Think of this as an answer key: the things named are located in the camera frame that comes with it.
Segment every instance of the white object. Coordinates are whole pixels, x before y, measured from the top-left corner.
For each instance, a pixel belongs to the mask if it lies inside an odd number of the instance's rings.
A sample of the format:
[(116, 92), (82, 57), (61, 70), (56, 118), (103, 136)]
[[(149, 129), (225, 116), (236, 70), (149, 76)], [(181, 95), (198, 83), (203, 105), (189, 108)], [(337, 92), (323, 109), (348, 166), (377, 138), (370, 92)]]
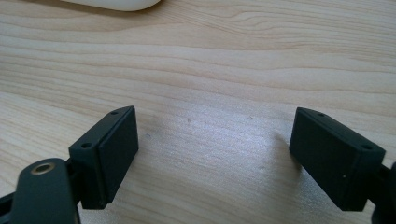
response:
[(136, 11), (151, 7), (160, 0), (63, 0), (92, 7), (103, 7), (119, 11)]

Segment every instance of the mounting hole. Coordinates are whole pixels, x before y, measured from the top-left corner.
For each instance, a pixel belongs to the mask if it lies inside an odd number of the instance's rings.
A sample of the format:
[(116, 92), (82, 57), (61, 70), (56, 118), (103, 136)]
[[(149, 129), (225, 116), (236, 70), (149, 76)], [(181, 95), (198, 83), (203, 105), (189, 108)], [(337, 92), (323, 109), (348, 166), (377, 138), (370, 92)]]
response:
[(49, 171), (53, 170), (53, 168), (55, 168), (55, 163), (46, 162), (46, 163), (37, 165), (37, 167), (33, 168), (31, 173), (32, 173), (32, 175), (43, 175), (43, 174), (46, 174)]
[(372, 147), (370, 147), (369, 145), (361, 145), (364, 149), (368, 149), (368, 150), (371, 150), (371, 149), (373, 149)]
[(87, 148), (90, 147), (92, 144), (91, 143), (84, 143), (81, 145), (82, 148)]

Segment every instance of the screw hole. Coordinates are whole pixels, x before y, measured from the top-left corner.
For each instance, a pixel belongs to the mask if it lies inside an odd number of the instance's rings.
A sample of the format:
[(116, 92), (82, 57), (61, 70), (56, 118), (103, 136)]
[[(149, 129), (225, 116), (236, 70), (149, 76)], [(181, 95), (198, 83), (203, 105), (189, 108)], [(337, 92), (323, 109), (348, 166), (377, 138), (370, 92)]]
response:
[(368, 145), (361, 145), (364, 149), (368, 149), (368, 150), (371, 150), (371, 149), (373, 149), (372, 147), (370, 147), (370, 146), (368, 146)]
[(54, 167), (55, 167), (55, 164), (53, 162), (39, 164), (39, 165), (37, 165), (37, 167), (33, 168), (31, 173), (32, 173), (32, 175), (43, 175), (43, 174), (48, 173), (49, 171), (53, 170)]
[(92, 144), (91, 143), (84, 143), (81, 145), (82, 148), (87, 148), (90, 147)]

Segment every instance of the black plastic part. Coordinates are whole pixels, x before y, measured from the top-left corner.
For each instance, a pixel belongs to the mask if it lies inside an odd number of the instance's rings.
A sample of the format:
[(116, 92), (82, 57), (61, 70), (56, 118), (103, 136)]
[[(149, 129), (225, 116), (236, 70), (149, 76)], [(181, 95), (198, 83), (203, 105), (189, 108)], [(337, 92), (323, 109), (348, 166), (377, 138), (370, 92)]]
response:
[(362, 211), (385, 150), (318, 111), (297, 108), (291, 155), (343, 211)]
[(21, 172), (9, 223), (79, 223), (63, 160), (38, 161)]
[(0, 198), (0, 224), (8, 224), (11, 215), (11, 205), (14, 193)]
[(73, 170), (83, 175), (83, 208), (112, 203), (137, 150), (133, 106), (108, 113), (69, 148)]
[(382, 166), (373, 183), (373, 191), (369, 196), (370, 201), (376, 205), (372, 223), (396, 223), (396, 162), (391, 169)]
[(81, 201), (82, 194), (86, 191), (82, 172), (76, 172), (73, 169), (70, 158), (66, 161), (67, 173), (69, 175), (70, 187), (73, 191), (73, 201), (78, 204)]

